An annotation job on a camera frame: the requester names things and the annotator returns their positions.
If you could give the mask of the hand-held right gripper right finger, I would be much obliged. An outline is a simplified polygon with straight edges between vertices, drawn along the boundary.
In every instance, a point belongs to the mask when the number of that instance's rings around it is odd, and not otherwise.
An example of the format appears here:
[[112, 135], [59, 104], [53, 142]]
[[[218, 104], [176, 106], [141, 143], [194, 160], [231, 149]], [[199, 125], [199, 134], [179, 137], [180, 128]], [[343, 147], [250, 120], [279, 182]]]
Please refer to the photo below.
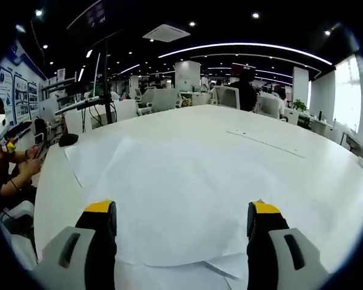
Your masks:
[[249, 203], [247, 237], [248, 289], [319, 289], [328, 279], [317, 247], [275, 206]]

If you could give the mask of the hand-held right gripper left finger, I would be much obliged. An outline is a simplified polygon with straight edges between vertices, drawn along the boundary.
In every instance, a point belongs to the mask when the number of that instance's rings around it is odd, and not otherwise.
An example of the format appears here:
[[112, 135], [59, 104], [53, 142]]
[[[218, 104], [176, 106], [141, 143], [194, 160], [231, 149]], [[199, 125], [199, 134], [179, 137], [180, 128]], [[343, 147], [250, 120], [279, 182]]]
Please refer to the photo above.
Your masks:
[[46, 245], [37, 279], [45, 289], [114, 289], [116, 235], [116, 203], [89, 205]]

